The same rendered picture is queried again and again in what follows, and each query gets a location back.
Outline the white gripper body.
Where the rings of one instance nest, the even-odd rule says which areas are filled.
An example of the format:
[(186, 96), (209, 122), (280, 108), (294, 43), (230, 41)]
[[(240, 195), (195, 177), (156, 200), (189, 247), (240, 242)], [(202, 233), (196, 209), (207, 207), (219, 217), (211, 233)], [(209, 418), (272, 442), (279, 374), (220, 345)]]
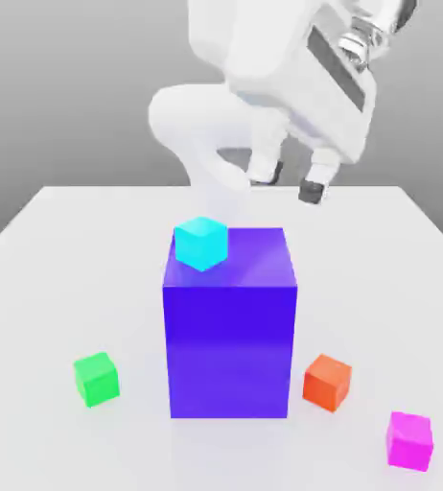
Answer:
[(338, 47), (351, 20), (343, 4), (239, 4), (224, 66), (237, 95), (281, 108), (292, 136), (346, 163), (361, 158), (377, 93)]

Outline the small cyan cube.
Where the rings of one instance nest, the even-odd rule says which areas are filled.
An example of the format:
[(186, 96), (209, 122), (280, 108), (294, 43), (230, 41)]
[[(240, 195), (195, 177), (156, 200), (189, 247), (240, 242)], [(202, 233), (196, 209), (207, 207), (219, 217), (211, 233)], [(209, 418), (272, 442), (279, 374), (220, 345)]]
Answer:
[(228, 227), (197, 217), (175, 227), (175, 258), (198, 271), (206, 271), (228, 257)]

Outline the small orange cube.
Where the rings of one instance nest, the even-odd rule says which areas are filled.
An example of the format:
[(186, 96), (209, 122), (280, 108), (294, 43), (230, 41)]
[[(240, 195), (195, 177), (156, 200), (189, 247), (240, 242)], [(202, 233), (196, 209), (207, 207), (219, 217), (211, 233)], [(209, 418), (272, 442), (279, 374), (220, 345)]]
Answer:
[(349, 392), (351, 376), (350, 365), (320, 354), (305, 371), (303, 399), (335, 412)]

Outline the small green cube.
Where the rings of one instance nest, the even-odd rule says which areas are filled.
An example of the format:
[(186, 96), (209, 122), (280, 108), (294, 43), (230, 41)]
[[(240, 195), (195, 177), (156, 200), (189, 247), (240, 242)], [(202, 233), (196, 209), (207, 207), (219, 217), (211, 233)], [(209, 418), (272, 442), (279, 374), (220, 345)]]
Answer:
[(99, 352), (73, 363), (75, 382), (88, 408), (120, 395), (118, 371), (106, 352)]

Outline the small magenta cube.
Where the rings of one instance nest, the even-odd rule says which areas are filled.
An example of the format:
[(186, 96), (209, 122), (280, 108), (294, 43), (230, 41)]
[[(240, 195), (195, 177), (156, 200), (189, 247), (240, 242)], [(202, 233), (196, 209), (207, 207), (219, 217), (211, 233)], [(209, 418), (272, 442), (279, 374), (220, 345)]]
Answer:
[(385, 435), (390, 466), (427, 472), (434, 448), (429, 417), (393, 411)]

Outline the large blue box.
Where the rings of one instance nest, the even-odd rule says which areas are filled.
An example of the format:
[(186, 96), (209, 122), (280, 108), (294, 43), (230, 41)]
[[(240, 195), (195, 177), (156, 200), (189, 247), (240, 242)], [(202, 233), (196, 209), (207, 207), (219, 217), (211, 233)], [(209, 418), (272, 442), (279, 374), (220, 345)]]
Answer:
[(169, 251), (162, 285), (173, 418), (288, 414), (297, 281), (281, 228), (232, 228), (207, 271)]

